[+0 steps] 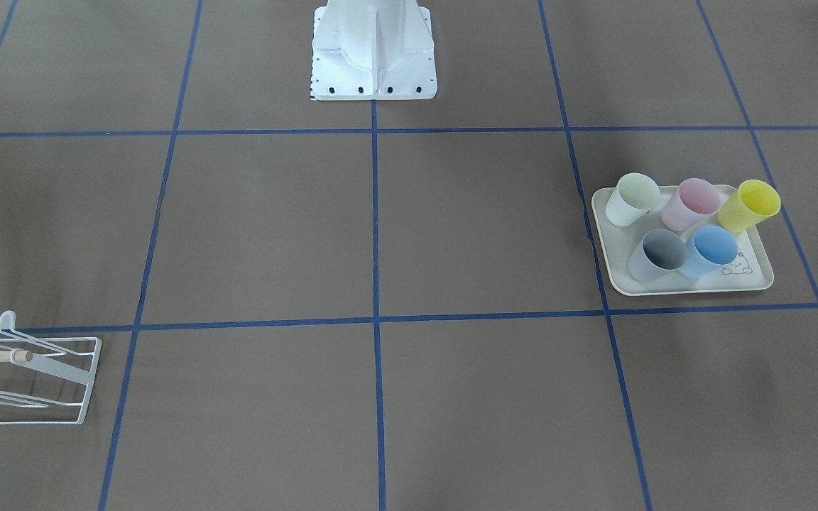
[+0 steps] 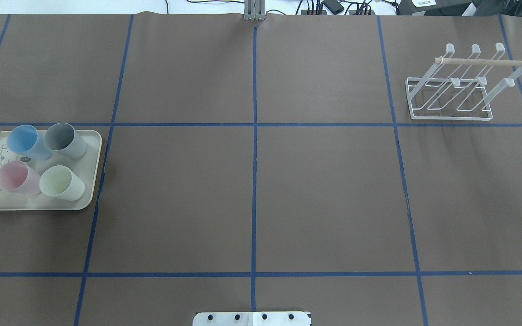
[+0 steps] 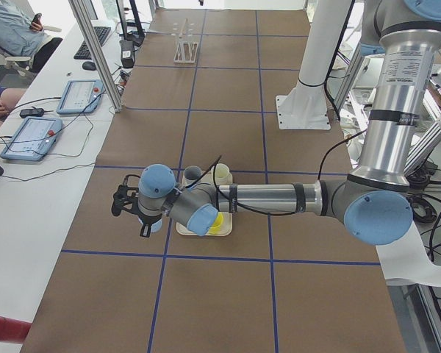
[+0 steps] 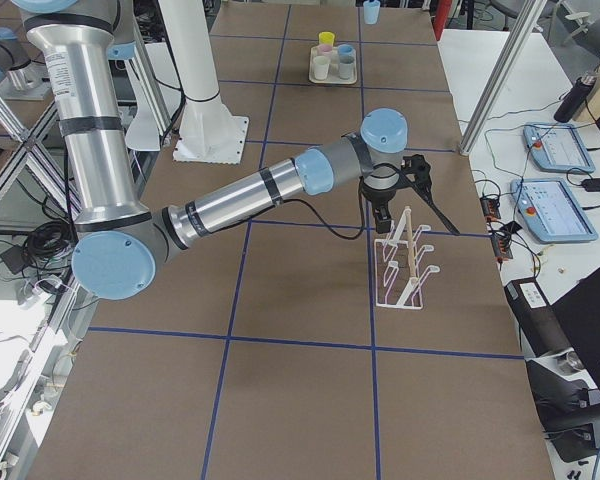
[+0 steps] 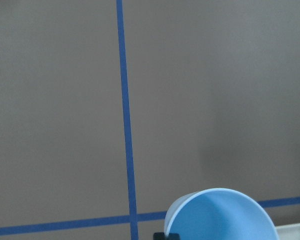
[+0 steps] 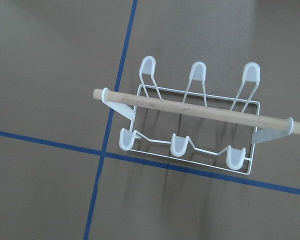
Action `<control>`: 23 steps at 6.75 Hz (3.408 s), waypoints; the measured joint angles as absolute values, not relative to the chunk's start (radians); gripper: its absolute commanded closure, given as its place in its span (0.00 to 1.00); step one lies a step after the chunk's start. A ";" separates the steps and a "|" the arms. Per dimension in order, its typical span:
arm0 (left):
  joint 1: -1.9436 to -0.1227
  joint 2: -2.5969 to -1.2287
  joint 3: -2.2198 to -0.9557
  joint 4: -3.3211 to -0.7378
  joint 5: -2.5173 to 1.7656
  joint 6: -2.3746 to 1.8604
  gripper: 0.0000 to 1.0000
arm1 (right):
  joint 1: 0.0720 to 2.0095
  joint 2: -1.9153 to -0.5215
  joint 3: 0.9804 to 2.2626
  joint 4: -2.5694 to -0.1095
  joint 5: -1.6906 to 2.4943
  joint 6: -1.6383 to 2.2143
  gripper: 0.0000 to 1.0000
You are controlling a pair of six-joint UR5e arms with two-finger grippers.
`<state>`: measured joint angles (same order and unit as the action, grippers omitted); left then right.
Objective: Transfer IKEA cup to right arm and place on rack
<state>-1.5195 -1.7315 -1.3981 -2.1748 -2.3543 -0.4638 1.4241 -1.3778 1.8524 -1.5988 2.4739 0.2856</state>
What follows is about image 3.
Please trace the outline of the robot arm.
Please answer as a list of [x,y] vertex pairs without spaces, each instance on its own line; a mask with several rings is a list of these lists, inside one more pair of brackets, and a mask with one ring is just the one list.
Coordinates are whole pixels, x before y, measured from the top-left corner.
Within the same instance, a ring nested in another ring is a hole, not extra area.
[[184,186],[169,167],[153,164],[143,170],[137,187],[119,185],[112,214],[136,215],[143,237],[159,229],[163,216],[203,236],[219,213],[247,210],[333,217],[372,245],[402,238],[413,220],[404,167],[434,53],[441,48],[441,1],[368,1],[361,47],[370,52],[375,45],[383,48],[384,62],[358,165],[344,181]]

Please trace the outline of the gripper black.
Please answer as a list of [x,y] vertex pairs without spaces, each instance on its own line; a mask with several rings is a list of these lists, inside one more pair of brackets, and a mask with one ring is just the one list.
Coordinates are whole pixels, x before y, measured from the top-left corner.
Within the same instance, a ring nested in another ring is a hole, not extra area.
[[[119,216],[123,211],[133,215],[139,215],[137,206],[138,187],[128,185],[131,175],[126,175],[122,183],[113,194],[111,213],[113,216]],[[151,224],[139,220],[141,224],[140,237],[149,238],[151,234]]]

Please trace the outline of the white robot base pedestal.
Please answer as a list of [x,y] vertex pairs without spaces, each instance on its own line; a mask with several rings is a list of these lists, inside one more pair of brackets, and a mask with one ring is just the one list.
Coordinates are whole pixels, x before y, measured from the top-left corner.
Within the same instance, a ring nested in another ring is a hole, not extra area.
[[317,3],[296,86],[288,95],[276,97],[280,129],[331,129],[326,79],[353,6],[352,1],[346,0]]

